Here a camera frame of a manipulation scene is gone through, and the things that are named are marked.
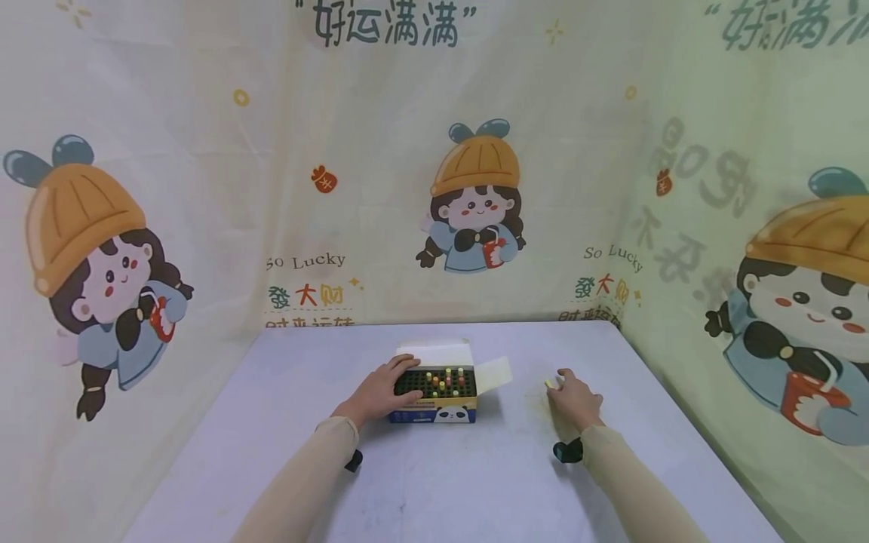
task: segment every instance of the cup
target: cup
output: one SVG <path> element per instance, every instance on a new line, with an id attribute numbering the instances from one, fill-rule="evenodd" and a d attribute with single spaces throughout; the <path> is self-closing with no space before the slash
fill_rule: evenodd
<path id="1" fill-rule="evenodd" d="M 162 341 L 163 343 L 169 343 L 170 341 L 172 341 L 172 336 L 175 335 L 175 323 L 163 322 L 163 310 L 165 308 L 166 298 L 164 296 L 156 298 L 156 303 L 154 304 L 154 308 L 151 309 L 151 315 L 148 320 L 151 324 L 151 327 L 157 333 L 157 337 L 160 338 L 160 341 Z"/>
<path id="2" fill-rule="evenodd" d="M 498 262 L 497 264 L 492 262 L 492 253 L 494 252 L 494 248 L 496 247 L 504 247 L 507 245 L 507 240 L 502 237 L 495 238 L 491 242 L 483 243 L 483 258 L 486 259 L 486 267 L 489 269 L 498 268 L 504 261 Z"/>
<path id="3" fill-rule="evenodd" d="M 841 390 L 833 386 L 837 375 L 831 368 L 831 378 L 827 383 L 800 372 L 787 374 L 785 397 L 781 402 L 781 414 L 785 415 L 792 424 L 804 432 L 812 435 L 821 435 L 818 429 L 818 415 L 815 413 L 800 413 L 802 402 L 813 401 L 815 396 L 820 396 L 830 403 L 830 407 L 847 408 L 851 406 L 851 400 Z"/>

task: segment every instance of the game box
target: game box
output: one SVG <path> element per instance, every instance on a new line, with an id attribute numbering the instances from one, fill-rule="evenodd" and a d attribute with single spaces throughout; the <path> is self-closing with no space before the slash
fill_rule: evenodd
<path id="1" fill-rule="evenodd" d="M 395 393 L 421 390 L 423 396 L 389 414 L 390 422 L 474 423 L 477 399 L 513 379 L 506 356 L 475 365 L 468 340 L 402 343 L 395 352 L 421 362 L 399 378 Z"/>

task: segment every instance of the beige sleeve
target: beige sleeve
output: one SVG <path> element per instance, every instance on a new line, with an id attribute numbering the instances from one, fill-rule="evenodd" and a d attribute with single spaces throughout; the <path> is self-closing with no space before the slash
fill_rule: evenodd
<path id="1" fill-rule="evenodd" d="M 244 518 L 231 543 L 304 543 L 338 475 L 353 458 L 359 433 L 332 417 L 290 458 Z"/>
<path id="2" fill-rule="evenodd" d="M 688 511 L 640 462 L 621 434 L 591 426 L 582 432 L 583 461 L 613 502 L 632 543 L 708 541 Z"/>

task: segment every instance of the printed fabric backdrop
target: printed fabric backdrop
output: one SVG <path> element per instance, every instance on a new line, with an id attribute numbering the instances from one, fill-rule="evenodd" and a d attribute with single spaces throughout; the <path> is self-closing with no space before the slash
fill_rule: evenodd
<path id="1" fill-rule="evenodd" d="M 869 0 L 8 4 L 4 540 L 119 541 L 263 328 L 589 319 L 865 540 Z"/>

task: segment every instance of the blue bow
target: blue bow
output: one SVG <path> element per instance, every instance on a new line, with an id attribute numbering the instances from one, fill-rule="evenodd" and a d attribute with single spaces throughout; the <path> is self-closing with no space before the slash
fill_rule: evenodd
<path id="1" fill-rule="evenodd" d="M 845 168 L 824 168 L 809 178 L 809 189 L 818 198 L 869 195 L 866 184 L 857 174 Z"/>
<path id="2" fill-rule="evenodd" d="M 3 157 L 3 169 L 13 181 L 35 189 L 54 168 L 64 164 L 93 164 L 94 150 L 84 138 L 68 134 L 55 142 L 51 162 L 53 166 L 32 153 L 14 150 Z"/>
<path id="3" fill-rule="evenodd" d="M 456 143 L 461 143 L 474 136 L 495 136 L 499 138 L 505 137 L 510 133 L 510 123 L 504 119 L 492 119 L 486 121 L 478 129 L 477 133 L 471 131 L 466 124 L 456 123 L 449 127 L 449 139 Z"/>

